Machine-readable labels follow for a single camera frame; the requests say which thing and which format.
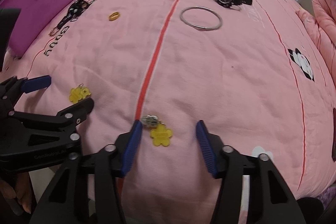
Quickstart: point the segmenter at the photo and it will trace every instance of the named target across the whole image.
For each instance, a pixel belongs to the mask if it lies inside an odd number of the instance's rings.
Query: finger
[[[14,189],[4,180],[0,180],[0,192],[4,198],[12,199],[16,197]]]
[[[15,186],[17,199],[22,199],[28,189],[30,190],[29,173],[18,174]]]
[[[32,208],[32,192],[29,188],[29,191],[25,193],[22,198],[22,208],[27,212],[31,213]]]

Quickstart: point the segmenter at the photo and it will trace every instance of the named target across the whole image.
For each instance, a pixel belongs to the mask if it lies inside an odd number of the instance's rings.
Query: bed
[[[223,26],[199,31],[184,24],[179,14],[190,6],[215,11]],[[49,74],[48,89],[16,105],[49,115],[71,104],[72,88],[86,86],[95,108],[78,128],[85,154],[114,143],[146,115],[157,115],[172,130],[164,147],[153,145],[144,129],[123,184],[127,216],[147,223],[209,223],[220,181],[202,159],[194,134],[200,119],[240,153],[268,154],[297,199],[318,196],[335,181],[336,88],[294,0],[253,0],[230,9],[214,0],[94,0],[51,38],[68,7],[21,59],[7,53],[0,81]],[[120,17],[109,21],[114,12]],[[199,10],[185,18],[217,23]],[[242,222],[246,211],[245,198]]]

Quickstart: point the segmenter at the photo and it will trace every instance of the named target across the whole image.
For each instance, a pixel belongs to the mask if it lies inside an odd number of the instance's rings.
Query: silver bracelet
[[[184,13],[185,11],[187,11],[187,10],[192,10],[192,9],[206,10],[206,11],[209,11],[209,12],[213,13],[213,14],[216,15],[217,18],[219,19],[219,24],[218,24],[217,26],[215,26],[215,27],[203,27],[203,26],[197,26],[197,25],[194,25],[194,24],[189,23],[187,20],[184,19],[184,17],[183,17],[183,13]],[[187,25],[189,25],[189,26],[191,26],[191,27],[193,27],[193,28],[195,28],[195,29],[198,29],[198,30],[217,30],[217,29],[219,29],[219,28],[223,25],[223,20],[222,20],[222,18],[220,17],[220,15],[219,15],[218,13],[216,13],[216,12],[214,12],[213,10],[210,10],[210,9],[208,9],[208,8],[205,8],[205,7],[199,7],[199,6],[197,6],[197,7],[188,7],[188,8],[183,9],[183,10],[181,11],[181,13],[180,13],[180,19],[181,19],[182,22],[184,22],[185,24],[187,24]]]

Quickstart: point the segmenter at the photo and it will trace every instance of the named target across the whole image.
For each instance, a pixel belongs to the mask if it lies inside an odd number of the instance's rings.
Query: silver bolt
[[[225,145],[223,147],[223,151],[226,152],[226,153],[232,153],[234,151],[234,149],[230,145]]]
[[[105,151],[107,152],[113,152],[114,150],[116,150],[116,146],[114,144],[109,144],[105,146]]]
[[[260,154],[259,155],[259,158],[263,161],[268,161],[269,160],[269,157],[267,154]]]
[[[70,118],[72,118],[72,114],[71,113],[66,113],[65,115],[64,115],[67,119],[70,119]]]
[[[69,159],[76,159],[78,158],[78,153],[72,152],[69,154]]]
[[[72,141],[78,141],[79,138],[80,138],[80,136],[79,136],[77,133],[72,133],[72,134],[70,135],[70,139],[71,139]]]

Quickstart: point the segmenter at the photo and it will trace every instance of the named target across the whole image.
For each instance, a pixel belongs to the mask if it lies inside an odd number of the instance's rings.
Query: yellow ring
[[[119,16],[120,16],[120,13],[114,12],[109,16],[109,21],[114,21],[114,20],[118,19]]]

